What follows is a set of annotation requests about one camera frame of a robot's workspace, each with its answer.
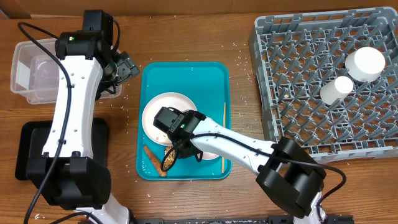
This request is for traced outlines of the light green bowl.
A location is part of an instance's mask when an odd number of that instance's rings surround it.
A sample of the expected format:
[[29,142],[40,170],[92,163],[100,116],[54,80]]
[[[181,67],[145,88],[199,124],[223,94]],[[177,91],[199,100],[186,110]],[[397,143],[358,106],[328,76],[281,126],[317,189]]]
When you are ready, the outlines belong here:
[[358,82],[373,82],[379,78],[386,59],[383,54],[372,47],[362,47],[349,54],[345,60],[348,74]]

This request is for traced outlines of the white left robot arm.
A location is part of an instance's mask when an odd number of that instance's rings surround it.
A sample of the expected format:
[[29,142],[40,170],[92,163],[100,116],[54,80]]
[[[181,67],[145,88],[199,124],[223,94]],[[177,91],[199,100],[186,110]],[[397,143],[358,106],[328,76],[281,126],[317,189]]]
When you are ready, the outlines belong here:
[[57,101],[42,155],[27,163],[37,193],[25,218],[43,196],[94,223],[133,223],[130,209],[111,194],[110,171],[94,159],[92,124],[99,94],[137,70],[127,53],[118,53],[112,27],[63,32],[50,57],[59,67]]

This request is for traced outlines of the wooden chopstick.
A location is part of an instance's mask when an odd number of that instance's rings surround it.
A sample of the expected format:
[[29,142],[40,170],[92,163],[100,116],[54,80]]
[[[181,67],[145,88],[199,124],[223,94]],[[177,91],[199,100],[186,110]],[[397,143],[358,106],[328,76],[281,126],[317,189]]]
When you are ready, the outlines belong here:
[[[226,124],[226,102],[223,105],[223,127],[225,128]],[[224,157],[221,158],[221,173],[224,174],[225,171],[225,159]]]

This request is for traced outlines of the white cup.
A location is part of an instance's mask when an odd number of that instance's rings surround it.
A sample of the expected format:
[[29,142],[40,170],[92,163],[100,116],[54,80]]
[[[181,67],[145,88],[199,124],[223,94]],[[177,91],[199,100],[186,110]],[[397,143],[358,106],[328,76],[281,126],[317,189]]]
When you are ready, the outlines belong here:
[[327,105],[331,105],[338,99],[345,99],[351,93],[353,87],[354,83],[350,78],[340,76],[321,88],[320,98]]

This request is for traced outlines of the large pink plate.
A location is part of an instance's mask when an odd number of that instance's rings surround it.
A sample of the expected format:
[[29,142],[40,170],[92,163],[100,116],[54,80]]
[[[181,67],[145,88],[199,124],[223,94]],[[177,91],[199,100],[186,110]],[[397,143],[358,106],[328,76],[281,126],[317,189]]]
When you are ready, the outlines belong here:
[[197,107],[190,98],[176,92],[159,94],[145,105],[141,118],[141,123],[145,134],[150,140],[157,144],[171,146],[172,142],[168,139],[167,135],[153,125],[155,115],[163,106],[173,107],[180,111],[196,110]]

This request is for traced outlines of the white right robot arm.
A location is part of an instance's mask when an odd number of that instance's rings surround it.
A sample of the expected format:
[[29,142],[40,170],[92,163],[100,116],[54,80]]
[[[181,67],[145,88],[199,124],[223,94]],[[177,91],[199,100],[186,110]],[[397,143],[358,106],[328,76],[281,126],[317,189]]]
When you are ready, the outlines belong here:
[[271,201],[291,214],[296,223],[321,223],[317,208],[326,172],[295,141],[257,140],[234,132],[193,110],[163,108],[157,116],[176,149],[176,156],[204,152],[231,160],[256,175],[256,182]]

